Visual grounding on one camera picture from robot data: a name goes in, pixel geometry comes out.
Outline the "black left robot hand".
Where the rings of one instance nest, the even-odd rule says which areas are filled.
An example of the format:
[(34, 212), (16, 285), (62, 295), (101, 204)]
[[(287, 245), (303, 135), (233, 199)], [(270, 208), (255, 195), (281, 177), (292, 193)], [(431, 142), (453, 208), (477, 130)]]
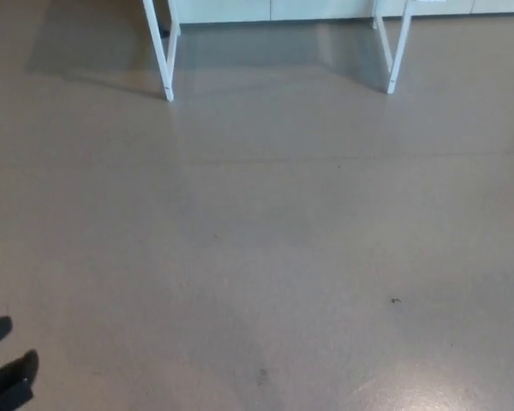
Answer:
[[(0, 316), (0, 342), (13, 330), (10, 316)], [(0, 411), (18, 410), (33, 397), (33, 384), (39, 370), (35, 349), (0, 367)]]

